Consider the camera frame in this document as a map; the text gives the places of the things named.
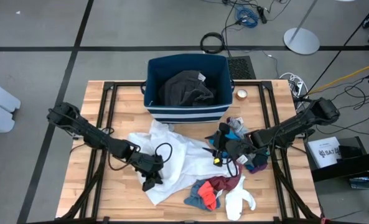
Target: white garment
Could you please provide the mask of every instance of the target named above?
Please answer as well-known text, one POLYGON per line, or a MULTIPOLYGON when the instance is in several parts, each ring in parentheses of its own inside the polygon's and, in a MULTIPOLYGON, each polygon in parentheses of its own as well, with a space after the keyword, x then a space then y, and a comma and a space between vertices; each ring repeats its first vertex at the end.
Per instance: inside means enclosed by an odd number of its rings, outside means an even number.
POLYGON ((241 175, 241 179, 237 186, 226 194, 226 212, 227 218, 232 221, 240 219, 242 214, 242 200, 246 200, 251 210, 256 208, 255 199, 252 195, 244 190, 245 176, 241 175))
MULTIPOLYGON (((197 180, 209 179, 216 176, 229 177, 227 166, 217 167, 213 165, 212 154, 203 147, 209 148, 202 141, 190 139, 172 132, 173 125, 162 124, 156 120, 152 121, 149 134, 130 133, 128 141, 141 147, 141 152, 154 155, 157 146, 168 142, 173 147, 171 158, 159 171, 163 184, 146 191, 147 196, 154 205, 165 200, 174 192, 193 185, 197 180)), ((168 145, 161 146, 157 153, 165 161, 170 154, 168 145)), ((235 170, 234 164, 230 163, 230 169, 235 170)), ((146 179, 138 173, 140 183, 146 179)))

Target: wooden table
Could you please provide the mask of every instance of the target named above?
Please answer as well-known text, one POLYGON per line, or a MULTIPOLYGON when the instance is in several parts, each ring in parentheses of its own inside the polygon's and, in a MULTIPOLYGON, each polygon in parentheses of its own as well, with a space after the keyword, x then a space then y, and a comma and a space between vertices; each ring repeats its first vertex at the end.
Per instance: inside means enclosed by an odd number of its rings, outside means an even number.
MULTIPOLYGON (((96 124, 100 107, 101 93, 104 81, 89 81, 82 105, 82 116, 91 124, 96 124)), ((272 80, 274 96, 279 112, 280 121, 296 114, 286 80, 272 80)), ((233 104, 225 113, 221 122, 229 116, 241 116, 250 130, 265 128, 258 89, 255 86, 241 86, 246 89, 248 97, 245 101, 238 101, 233 97, 233 104)), ((269 108, 269 117, 273 126, 273 115, 270 110, 268 92, 265 90, 266 101, 269 108)), ((106 103, 103 125, 106 125, 109 100, 106 103)), ((112 127, 114 138, 125 139, 129 133, 148 133, 152 116, 143 106, 143 95, 138 86, 124 86, 118 88, 112 127)), ((204 141, 204 137, 214 133, 218 123, 202 124, 176 124, 175 132, 190 138, 204 141)), ((74 141, 73 147, 83 144, 82 141, 74 141)), ((294 146, 304 149, 303 142, 297 140, 294 146)), ((72 152, 68 164, 65 182, 63 185, 60 203, 56 217, 65 214, 75 203, 81 194, 86 179, 86 171, 89 163, 91 149, 87 146, 80 147, 72 152)), ((287 157, 292 174, 292 181, 296 192, 301 196, 306 205, 316 214, 320 215, 320 208, 312 180, 307 156, 295 149, 288 149, 287 157)), ((111 159, 114 167, 122 165, 118 160, 111 159)), ((245 171, 244 188, 255 198, 256 210, 251 211, 248 204, 243 202, 243 214, 241 221, 271 221, 273 217, 280 217, 274 175, 269 159, 267 168, 262 172, 250 174, 245 171)), ((131 166, 120 171, 113 171, 108 166, 105 168, 98 219, 109 216, 111 220, 129 221, 227 221, 225 210, 225 193, 220 197, 222 206, 213 211, 206 212, 184 204, 184 199, 189 196, 190 187, 171 195, 167 200, 154 206, 141 190, 141 184, 131 166)), ((90 216, 94 193, 90 195, 87 216, 90 216)), ((292 211, 289 203, 289 195, 284 190, 288 216, 292 211)))

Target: gray floor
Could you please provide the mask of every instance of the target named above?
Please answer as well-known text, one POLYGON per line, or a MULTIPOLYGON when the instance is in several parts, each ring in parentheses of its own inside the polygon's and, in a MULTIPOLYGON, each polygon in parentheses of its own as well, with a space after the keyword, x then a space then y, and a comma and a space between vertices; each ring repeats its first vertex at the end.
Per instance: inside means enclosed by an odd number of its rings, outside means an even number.
MULTIPOLYGON (((270 1, 259 0, 262 6, 270 1)), ((87 1, 0 0, 0 47, 72 46, 87 1)), ((232 45, 283 46, 284 32, 298 25, 311 0, 292 0, 275 20, 254 29, 229 30, 232 45)), ((282 5, 274 4, 271 17, 282 5)), ((170 46, 198 45, 207 32, 220 32, 230 10, 221 4, 199 0, 97 0, 93 5, 82 46, 170 46)), ((351 3, 320 0, 305 23, 322 45, 343 45, 369 11, 369 1, 351 3)), ((349 45, 366 45, 369 29, 360 29, 349 45)), ((148 60, 186 52, 79 52, 68 84, 65 101, 81 105, 88 80, 143 80, 148 60)), ((328 66, 337 52, 317 52, 301 56, 289 51, 266 51, 278 59, 278 72, 292 72, 308 86, 328 66)), ((274 60, 262 52, 250 55, 257 78, 276 78, 274 60)), ((16 126, 0 134, 0 223, 15 223, 23 203, 47 128, 47 109, 52 107, 67 67, 70 52, 0 52, 0 86, 22 101, 16 126)), ((326 84, 369 65, 369 52, 342 52, 319 85, 326 84)), ((369 93, 369 85, 361 85, 369 93)), ((338 88, 315 97, 333 98, 338 88)), ((342 95, 337 106, 358 103, 342 95)), ((347 125, 369 116, 369 105, 358 111, 343 109, 338 125, 347 125)), ((324 131, 335 131, 323 127, 324 131)), ((369 133, 369 120, 354 127, 369 133)), ((346 138, 356 133, 342 131, 346 138)), ((369 152, 369 136, 359 135, 369 152)), ((316 133, 319 139, 326 135, 316 133)), ((28 221, 51 220, 60 197, 72 140, 56 130, 28 221)), ((343 221, 369 223, 369 190, 351 190, 341 180, 316 183, 317 193, 329 218, 363 210, 343 221)))

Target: blue laundry basket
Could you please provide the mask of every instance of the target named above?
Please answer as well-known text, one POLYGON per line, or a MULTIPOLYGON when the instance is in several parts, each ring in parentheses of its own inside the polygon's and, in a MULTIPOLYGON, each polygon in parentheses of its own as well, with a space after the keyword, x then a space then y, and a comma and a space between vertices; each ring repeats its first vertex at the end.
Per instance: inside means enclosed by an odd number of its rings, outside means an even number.
POLYGON ((147 80, 141 85, 144 106, 162 123, 216 122, 233 103, 233 90, 234 83, 230 80, 226 57, 207 54, 180 54, 152 59, 148 62, 147 80), (206 86, 217 91, 215 105, 161 105, 159 89, 168 79, 184 70, 200 71, 206 77, 206 86))

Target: cable bundle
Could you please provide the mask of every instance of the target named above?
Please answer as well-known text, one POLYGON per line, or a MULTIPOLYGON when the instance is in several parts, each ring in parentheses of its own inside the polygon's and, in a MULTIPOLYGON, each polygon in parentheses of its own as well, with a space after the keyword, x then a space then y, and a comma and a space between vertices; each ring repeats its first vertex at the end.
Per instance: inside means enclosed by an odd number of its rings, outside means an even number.
POLYGON ((258 25, 259 17, 251 9, 244 6, 236 7, 235 19, 241 21, 241 25, 248 28, 255 28, 258 25))

